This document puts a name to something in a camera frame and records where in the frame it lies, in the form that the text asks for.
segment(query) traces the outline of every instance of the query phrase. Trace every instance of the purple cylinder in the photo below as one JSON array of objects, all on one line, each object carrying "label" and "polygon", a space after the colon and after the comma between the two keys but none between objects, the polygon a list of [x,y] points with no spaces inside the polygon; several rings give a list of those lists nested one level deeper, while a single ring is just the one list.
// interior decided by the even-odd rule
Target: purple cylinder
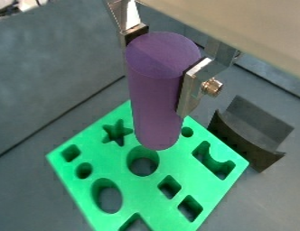
[{"label": "purple cylinder", "polygon": [[175,109],[182,73],[201,52],[182,35],[151,32],[130,42],[125,59],[137,139],[149,149],[167,149],[181,133]]}]

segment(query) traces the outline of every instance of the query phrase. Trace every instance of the star-shaped hole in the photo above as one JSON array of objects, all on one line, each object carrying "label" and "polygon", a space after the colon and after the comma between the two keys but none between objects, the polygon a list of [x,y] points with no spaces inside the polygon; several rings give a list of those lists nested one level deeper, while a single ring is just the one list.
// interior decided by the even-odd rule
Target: star-shaped hole
[{"label": "star-shaped hole", "polygon": [[114,125],[103,125],[106,137],[103,143],[114,141],[119,147],[125,145],[125,135],[133,133],[133,129],[123,127],[123,120],[119,119]]}]

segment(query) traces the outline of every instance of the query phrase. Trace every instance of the bolt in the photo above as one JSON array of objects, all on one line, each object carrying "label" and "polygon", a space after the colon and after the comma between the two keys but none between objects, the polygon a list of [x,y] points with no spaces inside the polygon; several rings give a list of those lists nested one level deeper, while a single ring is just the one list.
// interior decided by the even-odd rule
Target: bolt
[{"label": "bolt", "polygon": [[217,97],[222,90],[222,83],[215,78],[211,78],[206,82],[202,82],[201,90],[203,94]]}]

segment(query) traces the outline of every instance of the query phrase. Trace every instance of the square hole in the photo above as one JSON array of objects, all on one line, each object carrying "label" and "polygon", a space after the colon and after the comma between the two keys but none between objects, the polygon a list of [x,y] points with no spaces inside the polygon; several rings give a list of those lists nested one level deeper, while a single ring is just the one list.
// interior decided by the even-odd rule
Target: square hole
[{"label": "square hole", "polygon": [[158,184],[158,188],[169,199],[173,199],[177,193],[181,191],[181,184],[167,176]]},{"label": "square hole", "polygon": [[72,162],[78,158],[80,153],[82,152],[80,152],[78,146],[75,144],[72,144],[71,146],[68,146],[68,148],[64,149],[64,151],[62,152],[62,156],[67,162]]},{"label": "square hole", "polygon": [[191,196],[186,196],[186,198],[178,205],[178,210],[183,214],[186,219],[190,222],[194,222],[201,212],[203,211],[203,208]]}]

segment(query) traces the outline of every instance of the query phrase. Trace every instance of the green shape sorter board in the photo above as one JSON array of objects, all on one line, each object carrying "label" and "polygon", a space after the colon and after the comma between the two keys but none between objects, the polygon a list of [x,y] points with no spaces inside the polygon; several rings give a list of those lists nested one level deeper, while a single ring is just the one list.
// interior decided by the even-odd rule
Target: green shape sorter board
[{"label": "green shape sorter board", "polygon": [[[137,220],[153,231],[197,230],[247,166],[189,116],[179,140],[167,150],[142,147],[133,132],[130,101],[46,158],[99,231],[131,230]],[[134,164],[142,160],[151,164],[138,172]],[[103,203],[112,203],[112,199],[102,201],[106,189],[122,197],[116,210],[103,207]]]}]

